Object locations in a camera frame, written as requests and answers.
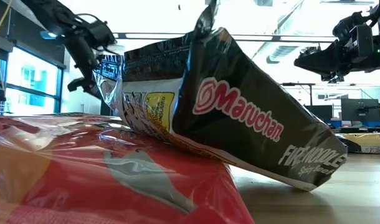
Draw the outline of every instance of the wall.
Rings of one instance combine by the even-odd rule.
[[[362,99],[378,99],[380,102],[380,87],[376,88],[362,88],[363,91],[361,91],[361,98]]]
[[[32,20],[28,19],[27,14],[30,10],[26,9],[20,1],[13,1],[13,9],[4,19],[5,32],[0,31],[0,37],[7,38],[8,41],[17,42],[17,45],[30,51],[31,53],[43,58],[47,62],[62,67],[64,57],[64,46],[56,40],[45,40],[41,37],[40,32],[44,29]],[[7,4],[0,0],[0,16],[4,14]]]
[[[67,68],[63,73],[63,89],[62,89],[62,113],[83,112],[90,114],[100,114],[101,101],[88,93],[84,93],[82,87],[77,91],[69,92],[67,85],[74,79],[82,77],[80,71],[74,68],[74,61],[67,51],[64,53],[64,65]]]

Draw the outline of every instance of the desk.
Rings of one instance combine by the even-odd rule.
[[[331,180],[312,192],[231,169],[256,224],[380,223],[380,155],[349,155]]]
[[[368,127],[363,127],[363,128],[356,128],[356,127],[348,127],[348,128],[338,128],[334,130],[335,133],[344,133],[344,134],[349,134],[349,133],[380,133],[380,127],[376,128],[368,128]]]

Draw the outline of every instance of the shiny plastic wrapper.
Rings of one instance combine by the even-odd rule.
[[[212,30],[216,11],[211,1],[182,37],[103,55],[93,74],[106,104],[139,133],[315,189],[345,163],[346,148],[227,30]]]
[[[102,116],[0,117],[0,223],[253,223],[228,168]]]
[[[380,133],[336,134],[349,153],[380,154]]]

